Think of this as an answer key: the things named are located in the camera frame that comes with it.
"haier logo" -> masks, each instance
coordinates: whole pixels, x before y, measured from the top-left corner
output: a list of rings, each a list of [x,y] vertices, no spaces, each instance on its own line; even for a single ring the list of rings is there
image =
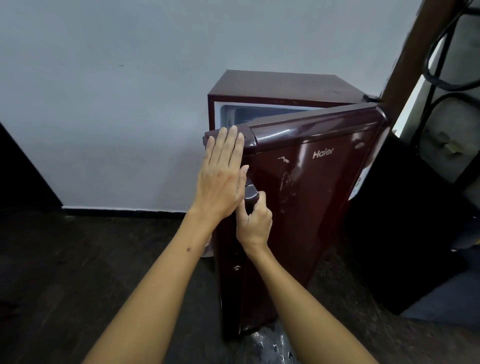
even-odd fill
[[[325,150],[319,150],[318,152],[314,152],[313,157],[314,158],[320,158],[320,157],[323,157],[323,156],[328,156],[329,154],[333,153],[333,150],[334,150],[334,148],[332,148],[332,149],[325,148]]]

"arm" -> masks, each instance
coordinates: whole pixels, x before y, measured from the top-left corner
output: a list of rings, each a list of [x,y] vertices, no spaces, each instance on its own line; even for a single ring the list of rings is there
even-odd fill
[[[210,137],[194,203],[175,237],[88,353],[84,363],[160,363],[205,243],[243,200],[248,166],[240,168],[243,135],[223,128]]]
[[[304,364],[378,364],[360,342],[277,262],[267,246],[272,212],[265,192],[247,215],[237,208],[237,239],[268,288]]]

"mini fridge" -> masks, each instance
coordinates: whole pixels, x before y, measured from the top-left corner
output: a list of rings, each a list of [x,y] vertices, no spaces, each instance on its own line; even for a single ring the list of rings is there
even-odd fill
[[[363,93],[336,76],[258,73],[255,77],[252,73],[240,77],[245,74],[240,72],[236,79],[228,75],[231,72],[237,71],[222,77],[227,75],[224,87],[230,87],[231,95],[219,95],[218,84],[209,94],[210,127],[215,130],[205,133],[204,144],[222,126],[235,124],[243,133],[242,164],[250,165],[247,197],[266,192],[273,213],[268,246],[306,286],[388,135],[388,118],[381,105],[362,102]],[[267,81],[272,79],[278,87],[268,93]],[[253,80],[259,87],[245,96]],[[306,86],[299,86],[297,91],[303,93],[294,95],[294,84],[300,81]],[[212,243],[224,338],[274,320],[268,291],[236,239],[235,213],[220,222]]]

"forearm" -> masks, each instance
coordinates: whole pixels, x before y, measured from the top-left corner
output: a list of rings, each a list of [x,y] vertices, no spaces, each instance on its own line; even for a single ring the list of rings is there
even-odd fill
[[[159,363],[175,327],[188,281],[214,225],[185,216],[177,234],[125,302],[85,363]]]
[[[270,250],[251,259],[302,363],[377,363],[362,344],[283,269]]]

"refrigerator handle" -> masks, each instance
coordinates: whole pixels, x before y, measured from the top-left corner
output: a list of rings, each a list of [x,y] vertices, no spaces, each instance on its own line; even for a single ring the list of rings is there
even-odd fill
[[[245,210],[247,210],[247,214],[251,214],[253,211],[253,207],[258,201],[258,191],[253,184],[252,180],[247,177],[247,181],[245,183]]]

